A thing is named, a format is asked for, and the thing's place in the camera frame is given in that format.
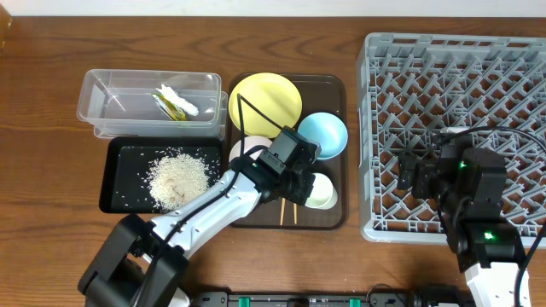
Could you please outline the white cup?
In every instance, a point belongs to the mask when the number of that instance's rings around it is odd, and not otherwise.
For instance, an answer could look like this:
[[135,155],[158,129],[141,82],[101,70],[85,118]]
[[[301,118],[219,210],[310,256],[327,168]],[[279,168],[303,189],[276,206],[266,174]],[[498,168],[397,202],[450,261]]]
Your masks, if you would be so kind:
[[322,173],[314,173],[311,194],[305,206],[317,210],[332,209],[338,200],[338,194],[332,181]]

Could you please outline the white bowl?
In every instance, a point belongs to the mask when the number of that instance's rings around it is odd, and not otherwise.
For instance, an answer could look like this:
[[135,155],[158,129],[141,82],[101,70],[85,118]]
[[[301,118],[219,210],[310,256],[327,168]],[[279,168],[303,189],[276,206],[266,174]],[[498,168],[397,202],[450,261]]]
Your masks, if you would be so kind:
[[[263,136],[246,136],[244,140],[244,152],[246,153],[256,146],[265,146],[266,148],[268,148],[271,143],[272,141],[270,139]],[[229,162],[231,162],[234,158],[239,157],[240,153],[241,142],[238,141],[229,152]]]

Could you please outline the light blue bowl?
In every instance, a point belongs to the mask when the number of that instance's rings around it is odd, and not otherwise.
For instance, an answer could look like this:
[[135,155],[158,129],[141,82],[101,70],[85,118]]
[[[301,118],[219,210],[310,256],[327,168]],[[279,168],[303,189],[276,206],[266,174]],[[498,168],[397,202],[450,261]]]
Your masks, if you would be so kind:
[[298,133],[321,148],[318,160],[332,159],[341,154],[348,143],[344,122],[332,113],[312,113],[298,127]]

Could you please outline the pile of rice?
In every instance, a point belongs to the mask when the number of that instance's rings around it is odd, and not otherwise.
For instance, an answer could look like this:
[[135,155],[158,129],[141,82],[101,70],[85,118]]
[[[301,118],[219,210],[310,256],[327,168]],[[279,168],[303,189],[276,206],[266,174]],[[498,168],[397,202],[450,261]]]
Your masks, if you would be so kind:
[[212,147],[139,148],[144,169],[136,172],[136,204],[168,212],[204,194],[219,178],[221,153]]

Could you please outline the white tissue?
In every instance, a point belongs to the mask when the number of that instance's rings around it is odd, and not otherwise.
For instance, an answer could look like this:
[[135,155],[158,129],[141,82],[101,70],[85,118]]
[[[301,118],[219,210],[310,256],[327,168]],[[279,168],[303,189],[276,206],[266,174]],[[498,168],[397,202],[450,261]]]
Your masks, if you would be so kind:
[[185,100],[171,87],[164,84],[157,90],[175,107],[181,108],[185,113],[191,116],[197,116],[199,114],[198,107],[189,101]]

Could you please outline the green snack wrapper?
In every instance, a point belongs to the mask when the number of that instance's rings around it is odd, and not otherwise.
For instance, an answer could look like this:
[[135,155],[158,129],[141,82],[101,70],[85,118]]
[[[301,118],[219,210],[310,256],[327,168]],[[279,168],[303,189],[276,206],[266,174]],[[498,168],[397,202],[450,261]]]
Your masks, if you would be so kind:
[[156,106],[173,121],[186,121],[186,113],[179,107],[173,105],[162,94],[152,93]]

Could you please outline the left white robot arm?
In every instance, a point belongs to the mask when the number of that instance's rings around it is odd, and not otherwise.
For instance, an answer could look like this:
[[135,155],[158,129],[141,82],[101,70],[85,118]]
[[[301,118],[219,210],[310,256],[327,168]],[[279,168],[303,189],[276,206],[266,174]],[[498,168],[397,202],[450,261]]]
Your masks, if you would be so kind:
[[275,140],[257,159],[228,171],[186,206],[146,222],[122,218],[80,277],[78,291],[96,306],[167,306],[193,254],[220,230],[277,198],[298,205],[311,194],[319,145]]

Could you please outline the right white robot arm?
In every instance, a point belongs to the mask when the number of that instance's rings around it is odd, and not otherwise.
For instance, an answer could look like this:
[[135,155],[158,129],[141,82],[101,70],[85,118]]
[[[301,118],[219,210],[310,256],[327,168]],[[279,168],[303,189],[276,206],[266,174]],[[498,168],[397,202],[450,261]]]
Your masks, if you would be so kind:
[[507,178],[503,156],[486,148],[447,147],[434,161],[403,153],[398,169],[398,189],[436,202],[475,304],[530,305],[520,233],[501,215]]

